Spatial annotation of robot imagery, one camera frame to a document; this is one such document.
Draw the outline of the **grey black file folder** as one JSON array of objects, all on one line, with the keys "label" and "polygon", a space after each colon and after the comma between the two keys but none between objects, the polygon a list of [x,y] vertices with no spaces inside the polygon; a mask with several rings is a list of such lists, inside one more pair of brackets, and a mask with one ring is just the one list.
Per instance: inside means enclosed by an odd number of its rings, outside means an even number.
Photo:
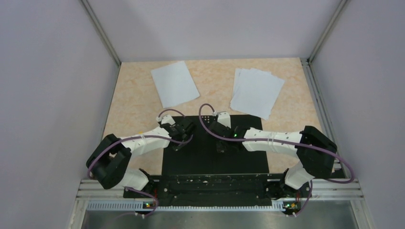
[{"label": "grey black file folder", "polygon": [[265,174],[269,172],[265,151],[225,154],[216,151],[219,139],[211,136],[201,126],[199,117],[189,116],[196,124],[194,136],[179,151],[173,144],[163,150],[162,175],[211,175],[211,174]]}]

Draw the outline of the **white paper sheet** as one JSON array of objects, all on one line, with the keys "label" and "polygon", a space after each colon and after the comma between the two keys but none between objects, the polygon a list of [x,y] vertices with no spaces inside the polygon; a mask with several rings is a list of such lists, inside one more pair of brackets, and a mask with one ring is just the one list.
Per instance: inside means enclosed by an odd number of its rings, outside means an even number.
[{"label": "white paper sheet", "polygon": [[170,108],[200,97],[184,61],[150,71],[163,108]]}]

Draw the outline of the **white paper stack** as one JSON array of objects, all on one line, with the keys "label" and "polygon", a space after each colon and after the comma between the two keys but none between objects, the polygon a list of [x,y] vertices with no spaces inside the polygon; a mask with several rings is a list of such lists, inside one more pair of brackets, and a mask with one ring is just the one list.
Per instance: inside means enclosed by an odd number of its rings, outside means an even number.
[{"label": "white paper stack", "polygon": [[237,68],[230,108],[268,120],[284,83],[271,72]]}]

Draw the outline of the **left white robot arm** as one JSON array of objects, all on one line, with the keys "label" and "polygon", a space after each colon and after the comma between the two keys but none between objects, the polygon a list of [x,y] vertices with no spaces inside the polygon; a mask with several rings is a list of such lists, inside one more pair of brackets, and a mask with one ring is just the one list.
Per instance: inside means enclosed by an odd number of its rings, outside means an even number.
[{"label": "left white robot arm", "polygon": [[175,151],[184,147],[193,137],[195,123],[185,117],[167,114],[157,117],[159,126],[129,137],[109,134],[88,158],[88,174],[104,189],[133,188],[141,197],[153,192],[153,184],[141,169],[131,169],[129,163],[137,156],[172,146]]}]

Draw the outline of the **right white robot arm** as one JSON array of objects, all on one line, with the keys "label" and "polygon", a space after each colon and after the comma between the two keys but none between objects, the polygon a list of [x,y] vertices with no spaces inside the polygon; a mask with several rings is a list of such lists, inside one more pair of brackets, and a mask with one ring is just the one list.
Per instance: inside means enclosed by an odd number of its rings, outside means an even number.
[{"label": "right white robot arm", "polygon": [[232,130],[215,121],[204,129],[215,138],[235,143],[248,152],[271,151],[297,158],[298,162],[286,170],[280,182],[280,191],[287,197],[294,196],[315,178],[330,179],[334,170],[337,146],[313,126],[298,132],[270,132],[253,127]]}]

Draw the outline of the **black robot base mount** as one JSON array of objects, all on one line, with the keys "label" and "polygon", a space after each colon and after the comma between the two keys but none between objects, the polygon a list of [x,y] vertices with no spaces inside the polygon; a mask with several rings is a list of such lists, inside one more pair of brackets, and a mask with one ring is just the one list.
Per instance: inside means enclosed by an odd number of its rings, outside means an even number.
[{"label": "black robot base mount", "polygon": [[284,174],[151,175],[142,193],[124,190],[124,198],[152,195],[160,207],[266,207],[277,200],[296,202],[310,195],[309,183],[295,190]]}]

